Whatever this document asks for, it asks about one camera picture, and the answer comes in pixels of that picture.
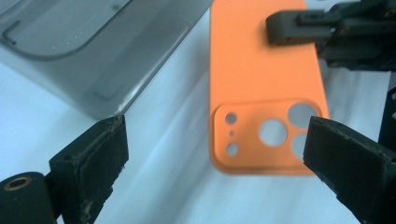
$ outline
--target circular hole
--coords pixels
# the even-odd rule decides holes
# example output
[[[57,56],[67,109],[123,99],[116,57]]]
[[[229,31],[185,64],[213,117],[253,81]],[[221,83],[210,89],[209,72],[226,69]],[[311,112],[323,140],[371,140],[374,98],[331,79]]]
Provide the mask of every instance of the circular hole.
[[[227,116],[225,116],[225,121],[228,124],[235,124],[236,123],[236,115],[235,115],[235,113],[229,113]]]
[[[297,104],[289,109],[288,118],[293,125],[299,128],[308,128],[309,120],[316,114],[312,106]]]
[[[4,186],[4,189],[7,191],[21,189],[21,188],[25,187],[26,185],[28,185],[31,180],[32,180],[32,178],[30,178],[29,176],[22,176],[22,177],[15,178],[13,180],[10,180],[6,184]]]
[[[278,119],[268,119],[259,129],[260,139],[270,147],[282,145],[288,137],[285,125]]]
[[[227,150],[227,154],[228,154],[229,156],[232,156],[232,157],[233,157],[233,156],[235,156],[235,155],[238,153],[239,148],[238,148],[238,145],[237,145],[237,144],[231,143],[231,144],[229,144],[229,145],[227,146],[226,150]]]
[[[303,160],[304,148],[305,148],[306,133],[298,134],[294,137],[291,142],[291,149],[293,150],[294,156],[300,161]]]

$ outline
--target transparent plastic container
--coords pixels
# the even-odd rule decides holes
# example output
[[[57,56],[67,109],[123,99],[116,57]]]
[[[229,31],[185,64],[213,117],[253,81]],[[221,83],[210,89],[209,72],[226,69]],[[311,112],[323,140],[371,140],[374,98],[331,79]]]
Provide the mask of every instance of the transparent plastic container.
[[[212,0],[5,0],[0,60],[95,118],[125,112]]]

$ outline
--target orange plastic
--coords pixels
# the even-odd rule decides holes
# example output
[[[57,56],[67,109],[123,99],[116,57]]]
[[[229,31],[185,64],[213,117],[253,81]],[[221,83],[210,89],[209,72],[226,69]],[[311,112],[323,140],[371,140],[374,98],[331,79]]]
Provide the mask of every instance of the orange plastic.
[[[325,94],[313,44],[269,46],[265,19],[284,9],[302,9],[304,0],[215,0],[210,22],[210,156],[233,174],[312,174],[291,151],[306,128],[290,123],[291,106],[310,105],[327,118]],[[230,113],[236,122],[227,123]],[[279,119],[287,138],[278,147],[260,139],[259,128]],[[238,145],[234,156],[226,147]]]

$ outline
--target screw hole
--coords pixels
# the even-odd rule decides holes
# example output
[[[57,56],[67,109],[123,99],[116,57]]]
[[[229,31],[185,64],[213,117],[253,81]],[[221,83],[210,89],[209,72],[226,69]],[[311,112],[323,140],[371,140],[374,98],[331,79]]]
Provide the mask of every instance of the screw hole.
[[[15,178],[13,180],[10,180],[4,186],[4,190],[12,191],[12,190],[21,189],[21,188],[24,188],[25,186],[27,186],[28,184],[30,184],[31,181],[32,181],[31,177],[29,177],[29,176],[21,176],[21,177]]]

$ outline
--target white surface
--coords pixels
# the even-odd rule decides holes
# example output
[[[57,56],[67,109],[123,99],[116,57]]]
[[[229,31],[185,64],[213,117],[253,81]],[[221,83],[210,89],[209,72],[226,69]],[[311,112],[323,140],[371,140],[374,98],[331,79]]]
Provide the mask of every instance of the white surface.
[[[358,223],[315,176],[225,175],[211,165],[208,16],[125,114],[130,160],[97,223]],[[95,120],[6,65],[0,72],[0,179],[46,174]],[[376,140],[389,75],[323,76],[332,118]]]

